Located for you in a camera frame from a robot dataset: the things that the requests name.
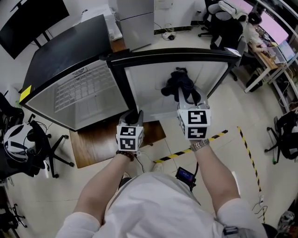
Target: hand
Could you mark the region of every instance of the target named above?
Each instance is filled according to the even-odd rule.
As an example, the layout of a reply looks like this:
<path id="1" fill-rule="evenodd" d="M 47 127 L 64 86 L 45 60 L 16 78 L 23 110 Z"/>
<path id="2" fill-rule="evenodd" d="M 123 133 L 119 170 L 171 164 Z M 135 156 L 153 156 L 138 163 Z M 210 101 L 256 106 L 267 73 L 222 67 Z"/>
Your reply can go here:
<path id="1" fill-rule="evenodd" d="M 269 53 L 269 51 L 268 51 L 267 48 L 262 48 L 262 52 L 263 52 L 263 53 Z"/>

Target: freezer door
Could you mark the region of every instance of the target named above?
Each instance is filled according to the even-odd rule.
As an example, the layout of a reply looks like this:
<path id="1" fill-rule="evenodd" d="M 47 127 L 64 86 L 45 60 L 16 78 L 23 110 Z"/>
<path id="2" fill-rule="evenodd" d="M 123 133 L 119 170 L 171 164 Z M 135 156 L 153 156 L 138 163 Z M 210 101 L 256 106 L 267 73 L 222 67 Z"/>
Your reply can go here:
<path id="1" fill-rule="evenodd" d="M 154 12 L 154 0 L 117 0 L 119 20 Z"/>
<path id="2" fill-rule="evenodd" d="M 146 122 L 177 116 L 174 96 L 161 93 L 177 67 L 186 68 L 194 84 L 210 96 L 238 60 L 233 52 L 169 48 L 130 53 L 108 65 L 129 108 L 143 110 Z"/>
<path id="3" fill-rule="evenodd" d="M 154 13 L 128 18 L 120 22 L 125 46 L 135 50 L 149 45 L 154 39 Z"/>

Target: floor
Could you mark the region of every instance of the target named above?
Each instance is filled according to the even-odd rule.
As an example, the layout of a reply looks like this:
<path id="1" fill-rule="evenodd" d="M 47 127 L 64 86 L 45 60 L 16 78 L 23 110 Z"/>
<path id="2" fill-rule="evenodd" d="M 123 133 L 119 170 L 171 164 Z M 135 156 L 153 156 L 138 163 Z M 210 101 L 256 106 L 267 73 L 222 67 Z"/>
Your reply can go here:
<path id="1" fill-rule="evenodd" d="M 178 33 L 177 38 L 171 42 L 157 35 L 156 42 L 147 49 L 185 47 L 186 42 L 187 47 L 208 48 L 210 39 L 198 38 L 196 35 L 199 31 L 199 28 L 195 28 L 190 32 Z M 273 165 L 273 153 L 264 154 L 264 149 L 272 145 L 266 128 L 273 126 L 275 116 L 282 115 L 273 91 L 265 85 L 254 93 L 245 94 L 241 81 L 235 82 L 228 76 L 210 97 L 209 105 L 212 112 L 209 136 L 228 130 L 226 135 L 212 141 L 211 147 L 221 161 L 234 171 L 241 197 L 246 199 L 252 208 L 259 202 L 259 196 L 264 195 L 264 205 L 268 206 L 265 214 L 266 223 L 277 226 L 280 215 L 289 207 L 297 194 L 296 167 L 298 164 L 281 156 L 279 164 Z M 27 119 L 29 115 L 30 112 L 26 111 Z M 49 121 L 40 117 L 36 120 L 47 126 L 51 125 Z M 156 142 L 153 147 L 147 146 L 141 149 L 140 161 L 146 172 L 153 167 L 152 161 L 189 147 L 189 142 L 184 139 L 177 118 L 162 120 L 161 124 L 166 133 L 166 139 Z M 255 172 L 237 126 L 241 128 L 252 154 L 260 179 L 261 192 L 258 192 Z M 56 124 L 52 124 L 48 131 L 53 136 L 51 143 L 54 143 L 62 134 L 69 135 L 68 130 Z M 65 140 L 61 144 L 58 155 L 75 161 L 70 140 Z M 57 162 L 55 168 L 60 175 L 58 179 L 51 178 L 44 171 L 34 178 L 24 174 L 13 175 L 14 186 L 8 183 L 7 193 L 11 202 L 19 205 L 28 225 L 27 229 L 21 226 L 18 228 L 19 235 L 22 238 L 55 237 L 65 217 L 73 211 L 84 185 L 108 163 L 109 161 L 104 161 L 77 169 Z M 194 172 L 196 161 L 194 155 L 189 152 L 165 161 L 163 165 L 164 172 L 174 176 L 180 166 Z M 133 175 L 141 174 L 142 169 L 138 162 L 134 161 L 128 172 Z M 196 178 L 197 185 L 193 193 L 203 209 L 213 213 L 211 199 L 200 173 Z M 258 212 L 259 209 L 257 205 L 254 211 Z"/>

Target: computer monitor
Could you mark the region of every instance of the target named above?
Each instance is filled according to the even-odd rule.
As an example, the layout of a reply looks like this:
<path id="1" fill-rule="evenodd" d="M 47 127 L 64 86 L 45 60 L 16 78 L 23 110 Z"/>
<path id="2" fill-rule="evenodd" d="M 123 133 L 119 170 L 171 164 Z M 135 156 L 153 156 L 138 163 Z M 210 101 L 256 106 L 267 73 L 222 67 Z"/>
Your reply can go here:
<path id="1" fill-rule="evenodd" d="M 280 45 L 289 34 L 266 12 L 263 12 L 260 26 Z"/>
<path id="2" fill-rule="evenodd" d="M 243 9 L 247 14 L 250 13 L 253 9 L 253 6 L 244 0 L 228 0 L 228 2 L 233 3 L 235 6 Z"/>
<path id="3" fill-rule="evenodd" d="M 40 34 L 67 16 L 63 0 L 27 0 L 0 30 L 0 45 L 15 59 Z"/>
<path id="4" fill-rule="evenodd" d="M 293 49 L 290 47 L 288 42 L 286 42 L 286 40 L 284 40 L 278 47 L 283 53 L 287 62 L 289 62 L 295 56 Z"/>

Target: person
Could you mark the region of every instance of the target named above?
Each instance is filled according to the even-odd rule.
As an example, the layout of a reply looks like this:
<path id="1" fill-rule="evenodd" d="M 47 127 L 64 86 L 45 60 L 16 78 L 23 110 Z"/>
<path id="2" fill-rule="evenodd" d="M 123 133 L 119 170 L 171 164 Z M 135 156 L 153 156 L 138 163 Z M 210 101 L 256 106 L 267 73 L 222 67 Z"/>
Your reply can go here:
<path id="1" fill-rule="evenodd" d="M 65 219 L 56 238 L 221 238 L 230 237 L 224 236 L 227 231 L 243 229 L 250 236 L 241 237 L 267 237 L 249 204 L 240 198 L 232 173 L 218 159 L 209 141 L 191 143 L 216 217 L 202 209 L 185 183 L 160 172 L 130 179 L 106 211 L 134 158 L 126 152 L 117 154 L 87 183 L 74 213 Z"/>
<path id="2" fill-rule="evenodd" d="M 259 34 L 256 32 L 256 28 L 262 22 L 262 18 L 257 12 L 250 12 L 248 14 L 248 23 L 244 29 L 243 36 L 247 42 L 250 43 L 253 52 L 268 52 L 267 48 L 260 48 L 259 46 L 263 43 L 259 37 Z"/>

